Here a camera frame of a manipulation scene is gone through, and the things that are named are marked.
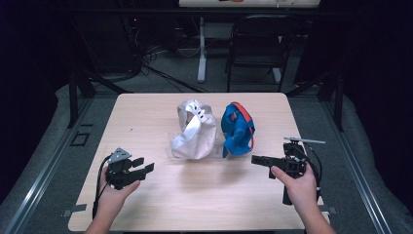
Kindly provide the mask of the black folding chair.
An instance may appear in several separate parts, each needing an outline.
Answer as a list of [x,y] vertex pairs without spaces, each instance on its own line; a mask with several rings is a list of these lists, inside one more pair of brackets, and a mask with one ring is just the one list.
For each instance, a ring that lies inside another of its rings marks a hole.
[[300,27],[299,19],[289,15],[248,15],[237,20],[229,39],[226,91],[231,91],[233,67],[278,68],[280,91]]

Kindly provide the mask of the blue cap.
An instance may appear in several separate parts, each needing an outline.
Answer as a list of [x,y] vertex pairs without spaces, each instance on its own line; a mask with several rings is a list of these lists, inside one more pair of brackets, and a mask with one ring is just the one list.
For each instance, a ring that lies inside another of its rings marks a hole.
[[233,101],[226,106],[221,119],[221,130],[225,137],[222,157],[242,156],[254,147],[255,126],[246,109]]

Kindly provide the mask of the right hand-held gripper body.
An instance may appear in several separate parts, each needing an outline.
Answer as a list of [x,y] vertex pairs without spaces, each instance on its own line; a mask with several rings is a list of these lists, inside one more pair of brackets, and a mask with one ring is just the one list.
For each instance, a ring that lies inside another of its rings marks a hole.
[[[297,137],[285,137],[283,151],[285,155],[286,167],[284,172],[293,178],[298,178],[306,172],[306,166],[310,165],[317,184],[317,197],[320,196],[320,181],[322,178],[322,163],[316,151],[311,147],[311,143],[324,144],[322,140],[303,139]],[[305,147],[315,155],[318,166],[316,166],[305,152]]]

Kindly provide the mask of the black frame post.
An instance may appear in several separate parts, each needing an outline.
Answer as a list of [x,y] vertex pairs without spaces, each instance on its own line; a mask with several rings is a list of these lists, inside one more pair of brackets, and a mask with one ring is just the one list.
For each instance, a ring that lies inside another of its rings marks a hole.
[[340,132],[342,127],[342,109],[343,109],[343,79],[340,74],[336,77],[336,91],[334,100],[334,122]]
[[75,72],[72,72],[69,82],[70,119],[68,129],[72,128],[78,119],[78,94]]

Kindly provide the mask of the white desk leg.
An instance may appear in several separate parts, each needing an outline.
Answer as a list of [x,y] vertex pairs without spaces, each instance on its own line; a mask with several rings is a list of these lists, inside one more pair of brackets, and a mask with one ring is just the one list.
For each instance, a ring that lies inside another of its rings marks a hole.
[[206,38],[205,38],[205,22],[203,18],[200,18],[200,58],[199,58],[199,68],[198,68],[198,82],[204,83],[206,80],[206,70],[207,70],[207,56],[206,56]]

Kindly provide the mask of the metal floor rail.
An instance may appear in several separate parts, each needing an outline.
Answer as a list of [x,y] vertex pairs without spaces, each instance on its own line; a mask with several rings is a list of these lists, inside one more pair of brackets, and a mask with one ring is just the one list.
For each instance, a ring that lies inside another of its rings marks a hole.
[[94,100],[81,100],[78,117],[69,127],[69,102],[61,100],[51,124],[43,134],[17,182],[0,205],[0,234],[17,234],[25,228],[63,160],[69,141]]
[[356,154],[347,140],[346,134],[341,132],[337,127],[333,118],[333,109],[328,102],[322,101],[320,103],[323,112],[327,116],[328,123],[331,126],[333,133],[338,139],[342,150],[344,151],[344,158],[350,174],[355,182],[359,196],[370,216],[370,219],[376,229],[377,234],[394,234],[391,230],[383,212],[380,208],[376,196],[371,190],[364,173],[358,163]]

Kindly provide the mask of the person's right hand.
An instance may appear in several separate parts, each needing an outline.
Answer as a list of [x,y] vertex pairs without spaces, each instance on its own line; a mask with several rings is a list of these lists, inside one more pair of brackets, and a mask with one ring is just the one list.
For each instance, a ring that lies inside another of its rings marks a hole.
[[292,178],[276,166],[271,168],[271,172],[285,185],[287,195],[297,213],[300,215],[319,213],[317,184],[310,165],[306,165],[306,172],[298,178]]

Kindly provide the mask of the white cap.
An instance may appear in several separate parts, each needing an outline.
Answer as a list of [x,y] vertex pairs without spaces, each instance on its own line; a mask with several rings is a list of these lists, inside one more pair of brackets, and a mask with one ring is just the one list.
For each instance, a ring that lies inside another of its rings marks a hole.
[[196,99],[177,106],[181,133],[170,142],[171,154],[178,159],[200,160],[208,156],[216,140],[216,118],[211,107]]

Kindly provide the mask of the dark equipment cabinet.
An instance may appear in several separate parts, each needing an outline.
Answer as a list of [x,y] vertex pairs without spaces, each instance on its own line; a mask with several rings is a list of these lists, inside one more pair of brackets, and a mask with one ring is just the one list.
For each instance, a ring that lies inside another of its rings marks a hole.
[[98,73],[132,73],[140,69],[121,17],[79,15],[76,22]]

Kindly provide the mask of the person's left hand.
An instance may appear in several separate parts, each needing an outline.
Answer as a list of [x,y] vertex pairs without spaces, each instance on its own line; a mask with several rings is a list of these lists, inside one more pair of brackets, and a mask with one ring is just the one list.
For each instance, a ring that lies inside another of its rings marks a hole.
[[124,206],[127,198],[138,188],[140,181],[137,180],[121,190],[112,188],[106,184],[107,168],[104,167],[100,176],[99,199],[95,219],[113,220]]

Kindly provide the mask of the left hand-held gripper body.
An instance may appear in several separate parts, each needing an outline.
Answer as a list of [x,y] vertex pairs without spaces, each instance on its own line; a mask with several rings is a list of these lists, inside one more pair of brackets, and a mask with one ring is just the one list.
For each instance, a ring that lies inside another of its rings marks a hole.
[[121,190],[137,180],[143,180],[134,178],[135,171],[130,171],[132,161],[131,154],[125,149],[118,147],[109,156],[106,181],[115,189]]

